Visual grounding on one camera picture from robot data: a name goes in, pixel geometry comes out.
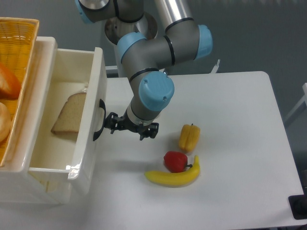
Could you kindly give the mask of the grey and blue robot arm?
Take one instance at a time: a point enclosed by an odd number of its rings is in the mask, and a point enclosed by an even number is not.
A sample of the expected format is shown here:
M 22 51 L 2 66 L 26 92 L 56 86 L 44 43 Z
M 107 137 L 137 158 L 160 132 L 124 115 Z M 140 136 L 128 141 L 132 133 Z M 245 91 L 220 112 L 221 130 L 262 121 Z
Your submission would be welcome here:
M 142 0 L 77 0 L 75 5 L 85 23 L 115 19 L 118 63 L 130 83 L 133 98 L 123 116 L 104 115 L 103 128 L 111 132 L 129 130 L 140 139 L 155 138 L 155 119 L 169 104 L 173 81 L 164 68 L 209 55 L 213 38 L 205 25 L 195 23 L 186 0 L 155 2 L 165 35 L 148 39 L 148 21 Z

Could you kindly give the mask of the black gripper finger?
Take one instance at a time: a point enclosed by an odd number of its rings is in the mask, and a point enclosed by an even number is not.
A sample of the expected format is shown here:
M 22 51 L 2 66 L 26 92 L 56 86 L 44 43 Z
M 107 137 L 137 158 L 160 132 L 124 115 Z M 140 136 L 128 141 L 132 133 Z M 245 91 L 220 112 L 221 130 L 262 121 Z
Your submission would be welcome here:
M 151 123 L 148 126 L 140 124 L 139 125 L 140 141 L 142 141 L 144 138 L 155 138 L 158 131 L 159 131 L 158 123 Z
M 115 131 L 123 130 L 123 117 L 119 117 L 118 114 L 111 112 L 105 119 L 105 128 L 110 130 L 110 133 L 113 134 Z

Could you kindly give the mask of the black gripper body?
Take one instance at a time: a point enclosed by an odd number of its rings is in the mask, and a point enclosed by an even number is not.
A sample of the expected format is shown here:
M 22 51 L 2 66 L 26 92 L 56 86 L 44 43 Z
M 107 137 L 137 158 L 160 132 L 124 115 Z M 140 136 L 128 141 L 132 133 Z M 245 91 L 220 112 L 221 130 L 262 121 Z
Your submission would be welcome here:
M 138 124 L 138 125 L 134 124 L 129 120 L 129 118 L 126 115 L 121 116 L 120 119 L 121 119 L 119 122 L 120 131 L 128 130 L 133 133 L 142 134 L 145 131 L 147 131 L 149 128 L 149 126 L 144 126 L 143 124 Z

